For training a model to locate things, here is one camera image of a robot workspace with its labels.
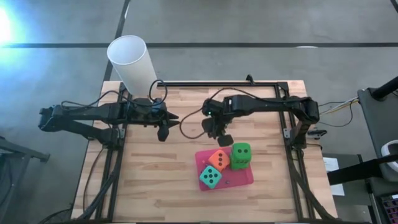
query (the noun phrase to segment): white paper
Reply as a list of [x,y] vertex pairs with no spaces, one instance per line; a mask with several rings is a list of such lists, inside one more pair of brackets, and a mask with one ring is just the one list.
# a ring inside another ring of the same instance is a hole
[[[325,163],[327,172],[338,170],[338,163],[336,158],[324,157],[323,162]],[[330,186],[330,188],[332,195],[344,196],[343,184],[332,185]]]

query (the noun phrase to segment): orange die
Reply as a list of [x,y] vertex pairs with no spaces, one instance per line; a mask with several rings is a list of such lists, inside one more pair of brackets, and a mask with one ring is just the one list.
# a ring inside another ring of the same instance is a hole
[[209,163],[213,165],[218,171],[222,171],[229,165],[229,156],[225,154],[222,150],[217,150],[213,155],[209,158]]

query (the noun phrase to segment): wooden tabletop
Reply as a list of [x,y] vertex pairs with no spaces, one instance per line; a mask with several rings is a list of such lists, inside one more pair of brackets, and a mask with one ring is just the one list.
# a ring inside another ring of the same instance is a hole
[[[286,81],[291,95],[306,96],[304,82]],[[104,82],[102,93],[118,90],[120,82]],[[199,109],[203,101],[222,87],[169,87],[167,109],[180,120]],[[270,87],[242,87],[260,97],[275,97]],[[216,100],[239,94],[222,91]],[[107,95],[99,104],[116,101]],[[187,135],[201,133],[201,113],[183,124]],[[107,128],[102,122],[94,126]],[[170,129],[166,142],[158,142],[157,128],[129,125],[119,178],[114,222],[292,222],[297,221],[287,167],[284,142],[277,112],[255,113],[235,118],[227,133],[235,142],[248,142],[252,147],[254,183],[240,187],[202,192],[199,189],[194,155],[197,151],[216,149],[217,142],[206,135],[196,140],[183,137],[178,126]],[[72,218],[82,213],[83,190],[88,173],[101,144],[88,145]],[[106,150],[101,155],[88,186],[86,206],[94,199],[101,184]],[[304,154],[310,188],[319,202],[337,216],[321,150],[308,146]],[[108,211],[106,196],[104,216]],[[305,200],[300,193],[303,209]]]

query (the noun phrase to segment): dice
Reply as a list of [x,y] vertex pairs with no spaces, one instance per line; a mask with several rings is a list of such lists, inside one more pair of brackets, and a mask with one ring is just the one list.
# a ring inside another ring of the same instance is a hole
[[248,168],[251,161],[250,145],[248,143],[233,144],[230,157],[232,170]]
[[229,165],[229,157],[222,150],[217,150],[209,157],[209,163],[213,165],[218,171],[223,171]]
[[221,180],[222,175],[213,166],[207,166],[200,174],[199,179],[205,183],[210,189],[214,189],[217,183]]

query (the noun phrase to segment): white paper cup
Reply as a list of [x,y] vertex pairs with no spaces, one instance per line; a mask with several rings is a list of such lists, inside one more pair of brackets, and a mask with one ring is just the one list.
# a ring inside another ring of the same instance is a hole
[[112,41],[106,54],[128,92],[148,96],[150,85],[157,77],[144,40],[135,35],[119,37]]

